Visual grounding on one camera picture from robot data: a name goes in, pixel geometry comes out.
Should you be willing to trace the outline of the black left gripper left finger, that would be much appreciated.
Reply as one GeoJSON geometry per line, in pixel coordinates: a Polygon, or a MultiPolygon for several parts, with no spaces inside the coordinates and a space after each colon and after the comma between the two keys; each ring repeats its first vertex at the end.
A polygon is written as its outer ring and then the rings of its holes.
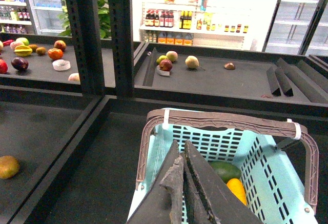
{"type": "Polygon", "coordinates": [[[127,223],[181,223],[183,171],[184,160],[173,141],[150,190],[127,223]]]}

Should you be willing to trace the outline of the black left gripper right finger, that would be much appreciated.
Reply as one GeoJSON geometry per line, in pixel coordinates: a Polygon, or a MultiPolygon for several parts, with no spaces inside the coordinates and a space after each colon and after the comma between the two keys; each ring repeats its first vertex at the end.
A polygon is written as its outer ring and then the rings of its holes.
{"type": "Polygon", "coordinates": [[[196,147],[185,141],[184,156],[210,223],[262,223],[227,187],[196,147]]]}

